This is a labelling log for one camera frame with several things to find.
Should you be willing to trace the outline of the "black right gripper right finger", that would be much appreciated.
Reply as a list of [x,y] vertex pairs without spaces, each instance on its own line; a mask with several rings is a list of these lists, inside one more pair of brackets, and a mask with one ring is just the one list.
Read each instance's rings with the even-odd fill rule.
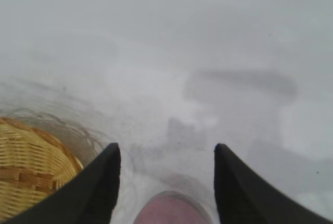
[[214,149],[214,195],[220,223],[330,223],[282,194],[227,145]]

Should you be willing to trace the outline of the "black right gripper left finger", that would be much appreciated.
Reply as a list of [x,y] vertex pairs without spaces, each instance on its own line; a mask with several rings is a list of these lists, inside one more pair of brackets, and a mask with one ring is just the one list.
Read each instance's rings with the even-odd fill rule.
[[7,223],[110,223],[118,200],[120,169],[119,146],[111,143],[60,190]]

